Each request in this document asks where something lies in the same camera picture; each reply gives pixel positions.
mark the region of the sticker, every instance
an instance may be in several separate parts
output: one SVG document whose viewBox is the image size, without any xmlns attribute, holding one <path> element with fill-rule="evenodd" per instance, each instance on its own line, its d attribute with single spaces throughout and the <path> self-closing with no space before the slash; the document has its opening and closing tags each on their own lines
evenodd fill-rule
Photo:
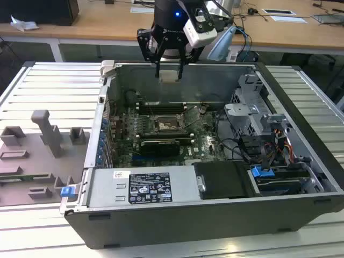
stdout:
<svg viewBox="0 0 344 258">
<path fill-rule="evenodd" d="M 169 173 L 129 174 L 129 203 L 172 202 Z"/>
<path fill-rule="evenodd" d="M 115 170 L 113 178 L 129 178 L 130 170 Z"/>
</svg>

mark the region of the black cable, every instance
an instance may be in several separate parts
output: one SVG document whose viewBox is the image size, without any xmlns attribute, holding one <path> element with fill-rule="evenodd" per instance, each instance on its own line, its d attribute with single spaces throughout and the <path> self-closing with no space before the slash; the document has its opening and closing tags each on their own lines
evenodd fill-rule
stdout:
<svg viewBox="0 0 344 258">
<path fill-rule="evenodd" d="M 9 50 L 13 53 L 13 55 L 20 61 L 23 62 L 22 59 L 16 54 L 16 52 L 14 52 L 14 50 L 12 49 L 12 47 L 7 43 L 7 41 L 5 41 L 2 37 L 0 37 L 0 39 L 6 44 L 6 46 L 9 48 Z"/>
<path fill-rule="evenodd" d="M 236 146 L 233 148 L 233 150 L 235 150 L 236 148 L 238 148 L 238 149 L 240 150 L 240 148 L 239 148 L 238 145 L 236 145 Z M 233 152 L 233 151 L 232 151 L 232 160 L 234 160 L 234 152 Z"/>
<path fill-rule="evenodd" d="M 326 93 L 329 88 L 331 87 L 332 83 L 335 81 L 335 79 L 339 76 L 339 74 L 342 72 L 342 70 L 344 69 L 344 64 L 343 66 L 337 71 L 337 73 L 333 76 L 333 78 L 330 80 L 330 82 L 328 83 L 326 89 L 324 90 L 324 93 Z"/>
<path fill-rule="evenodd" d="M 222 144 L 226 149 L 228 149 L 229 151 L 231 151 L 232 152 L 232 155 L 233 155 L 233 153 L 236 153 L 236 154 L 238 154 L 240 157 L 242 157 L 242 158 L 244 158 L 244 156 L 240 153 L 240 152 L 238 152 L 237 150 L 235 150 L 235 147 L 237 147 L 237 146 L 235 146 L 234 148 L 231 148 L 231 147 L 228 147 L 227 145 L 225 145 L 225 144 Z"/>
<path fill-rule="evenodd" d="M 254 6 L 254 8 L 255 8 L 256 10 L 258 10 L 258 9 L 257 9 L 257 5 L 255 5 L 255 4 L 250 4 L 250 3 L 246 3 L 246 2 L 244 2 L 244 4 L 246 4 L 247 7 L 249 7 L 248 5 Z"/>
<path fill-rule="evenodd" d="M 228 15 L 228 17 L 232 17 L 232 14 L 230 12 L 228 12 L 225 8 L 222 7 L 222 5 L 220 5 L 218 2 L 216 2 L 216 0 L 211 0 L 219 9 L 222 10 L 222 12 L 224 12 L 225 14 Z"/>
</svg>

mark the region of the blue tab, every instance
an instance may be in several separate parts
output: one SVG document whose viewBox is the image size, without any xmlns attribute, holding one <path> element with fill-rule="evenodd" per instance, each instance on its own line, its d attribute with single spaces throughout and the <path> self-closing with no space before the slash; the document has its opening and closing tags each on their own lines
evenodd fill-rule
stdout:
<svg viewBox="0 0 344 258">
<path fill-rule="evenodd" d="M 62 187 L 61 197 L 75 197 L 75 187 Z"/>
<path fill-rule="evenodd" d="M 251 169 L 252 175 L 254 177 L 268 177 L 268 176 L 275 176 L 275 173 L 272 168 L 269 170 L 262 170 L 261 166 L 255 166 Z"/>
</svg>

